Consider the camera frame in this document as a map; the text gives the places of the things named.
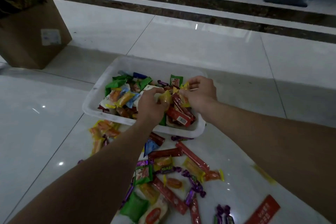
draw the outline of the white plastic basket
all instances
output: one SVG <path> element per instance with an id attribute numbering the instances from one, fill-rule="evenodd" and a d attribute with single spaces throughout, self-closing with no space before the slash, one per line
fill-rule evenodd
<path id="1" fill-rule="evenodd" d="M 139 59 L 128 56 L 118 57 L 111 63 L 111 65 L 107 67 L 105 72 L 101 75 L 96 84 L 93 86 L 92 90 L 87 95 L 83 103 L 83 111 L 86 114 L 126 125 L 132 125 L 135 123 L 135 120 L 133 119 L 104 113 L 102 110 L 97 109 L 100 101 L 105 96 L 105 85 L 112 81 L 112 77 L 118 76 L 119 70 L 145 74 L 151 77 L 155 82 L 157 82 L 157 80 L 169 82 L 171 74 L 183 76 L 184 82 L 196 75 L 202 75 L 205 77 L 207 76 L 205 72 L 179 64 Z M 172 128 L 158 125 L 154 128 L 153 131 L 190 138 L 198 137 L 204 131 L 205 121 L 202 119 L 199 113 L 194 113 L 194 115 L 197 117 L 197 120 L 188 128 Z"/>

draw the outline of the person's left arm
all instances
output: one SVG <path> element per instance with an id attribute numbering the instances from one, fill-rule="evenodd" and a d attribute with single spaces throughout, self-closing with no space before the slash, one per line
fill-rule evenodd
<path id="1" fill-rule="evenodd" d="M 75 166 L 38 194 L 8 224 L 109 224 L 131 182 L 141 150 L 166 105 L 153 88 L 139 101 L 138 120 L 98 153 Z"/>

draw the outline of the person's right arm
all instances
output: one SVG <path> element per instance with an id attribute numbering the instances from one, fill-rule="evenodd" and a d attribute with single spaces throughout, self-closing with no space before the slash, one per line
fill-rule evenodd
<path id="1" fill-rule="evenodd" d="M 336 129 L 219 103 L 211 79 L 181 90 L 206 122 L 231 138 L 279 184 L 336 223 Z"/>

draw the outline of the forearm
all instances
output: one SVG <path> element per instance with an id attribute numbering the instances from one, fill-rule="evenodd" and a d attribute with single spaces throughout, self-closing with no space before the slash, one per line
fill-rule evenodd
<path id="1" fill-rule="evenodd" d="M 152 130 L 152 125 L 137 121 L 112 143 L 45 188 L 10 223 L 109 224 L 124 199 Z"/>
<path id="2" fill-rule="evenodd" d="M 336 222 L 336 129 L 213 103 L 210 123 L 281 185 Z"/>

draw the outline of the dark marble border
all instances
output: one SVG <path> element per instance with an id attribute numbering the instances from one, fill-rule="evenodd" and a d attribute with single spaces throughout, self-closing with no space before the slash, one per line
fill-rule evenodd
<path id="1" fill-rule="evenodd" d="M 336 28 L 336 16 L 228 0 L 151 0 Z"/>
<path id="2" fill-rule="evenodd" d="M 109 8 L 116 8 L 122 10 L 128 10 L 133 12 L 139 13 L 146 13 L 146 14 L 153 14 L 153 15 L 160 15 L 170 18 L 177 18 L 195 22 L 203 22 L 213 25 L 220 25 L 232 28 L 240 28 L 245 30 L 269 33 L 274 35 L 284 35 L 290 37 L 296 37 L 301 39 L 308 39 L 326 43 L 336 44 L 336 35 L 327 34 L 327 33 L 320 33 L 314 31 L 308 31 L 303 29 L 296 29 L 296 28 L 287 28 L 282 26 L 273 26 L 263 23 L 256 23 L 250 21 L 242 21 L 230 18 L 223 18 L 205 14 L 197 14 L 191 12 L 184 12 L 166 8 L 159 8 L 154 6 L 148 5 L 138 5 L 133 3 L 126 3 L 121 1 L 113 1 L 113 0 L 67 0 L 73 1 L 78 3 L 84 3 L 89 5 L 98 5 L 104 6 Z"/>

